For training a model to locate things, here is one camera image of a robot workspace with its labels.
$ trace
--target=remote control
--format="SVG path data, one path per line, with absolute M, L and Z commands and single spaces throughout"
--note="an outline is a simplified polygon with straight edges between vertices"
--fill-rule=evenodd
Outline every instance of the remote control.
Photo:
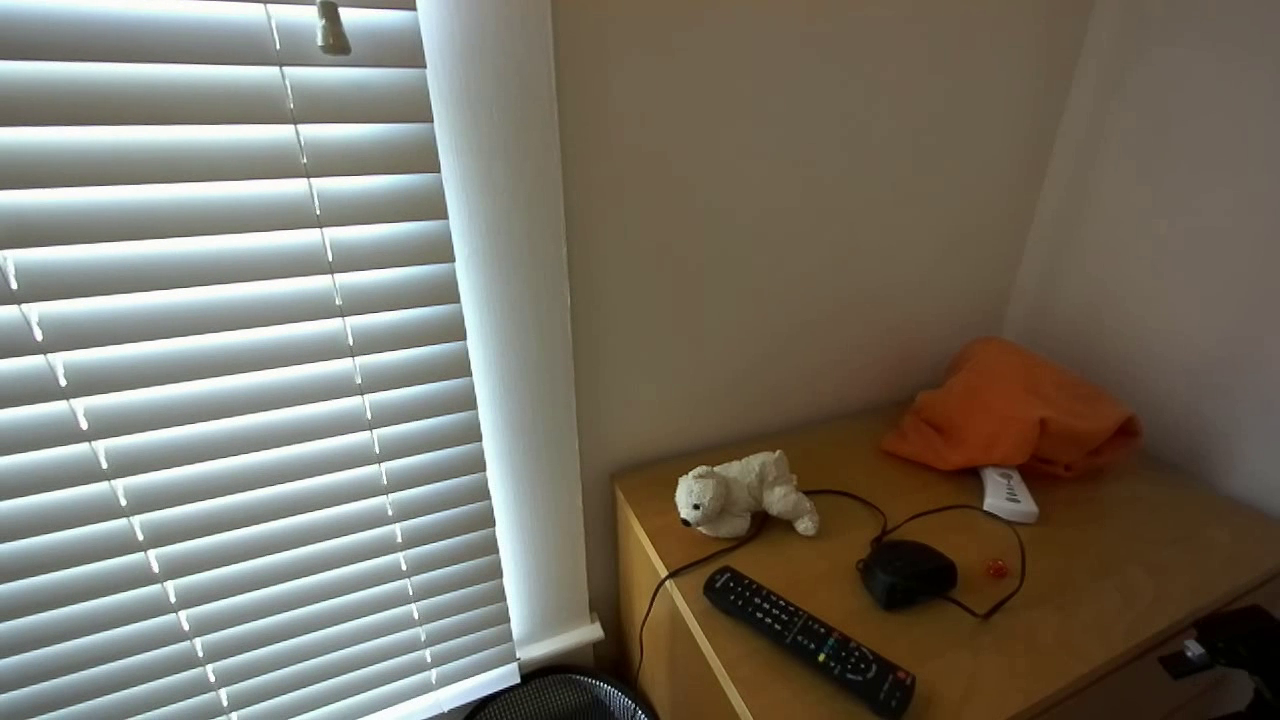
M 863 702 L 874 715 L 902 715 L 916 693 L 916 676 L 884 662 L 881 654 L 854 643 L 852 638 L 837 633 L 831 625 L 809 615 L 790 602 L 766 593 L 751 577 L 736 570 L 715 570 L 705 584 L 707 602 L 779 643 L 783 654 L 798 658 L 809 669 L 823 672 L 854 702 Z
M 1041 520 L 1041 505 L 1015 467 L 984 467 L 981 478 L 984 478 L 984 512 L 1002 515 L 1008 524 Z

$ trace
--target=wooden table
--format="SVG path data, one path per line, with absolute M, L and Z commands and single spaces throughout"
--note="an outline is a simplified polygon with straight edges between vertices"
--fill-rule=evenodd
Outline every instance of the wooden table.
M 804 490 L 846 490 L 902 520 L 940 505 L 981 505 L 975 478 L 940 478 L 874 454 L 893 414 L 826 421 L 732 447 L 688 454 L 617 481 L 618 625 L 635 685 L 662 720 L 868 715 L 863 705 L 718 615 L 701 584 L 736 566 L 813 615 L 916 672 L 909 715 L 1166 715 L 1205 705 L 1222 672 L 1163 679 L 1157 654 L 1229 604 L 1280 602 L 1280 524 L 1214 497 L 1143 456 L 1092 481 L 1032 481 L 1041 524 L 1022 530 L 1022 593 L 991 622 L 944 602 L 884 613 L 854 582 L 881 520 L 818 497 L 823 533 L 773 524 L 747 550 L 669 582 L 659 577 L 725 542 L 679 530 L 674 478 L 758 447 L 783 447 Z M 1015 542 L 981 512 L 944 512 L 900 536 L 928 542 L 960 566 L 954 595 L 991 604 L 1015 582 Z

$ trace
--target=orange towel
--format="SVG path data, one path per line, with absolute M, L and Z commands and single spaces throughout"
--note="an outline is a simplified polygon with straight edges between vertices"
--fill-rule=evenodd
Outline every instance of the orange towel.
M 975 342 L 940 388 L 912 400 L 881 447 L 940 472 L 995 463 L 1086 478 L 1114 463 L 1135 438 L 1135 417 L 1107 393 L 1008 342 Z

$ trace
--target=stuffed animal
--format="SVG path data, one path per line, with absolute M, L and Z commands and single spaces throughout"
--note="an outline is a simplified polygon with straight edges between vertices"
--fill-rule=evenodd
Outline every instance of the stuffed animal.
M 786 520 L 798 536 L 815 536 L 818 530 L 783 454 L 757 454 L 683 472 L 674 484 L 674 512 L 679 524 L 705 536 L 747 536 L 757 512 Z

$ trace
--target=window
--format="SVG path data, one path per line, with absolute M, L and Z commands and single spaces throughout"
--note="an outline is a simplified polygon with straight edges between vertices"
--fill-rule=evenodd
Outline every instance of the window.
M 0 5 L 0 715 L 514 679 L 416 11 L 343 23 Z

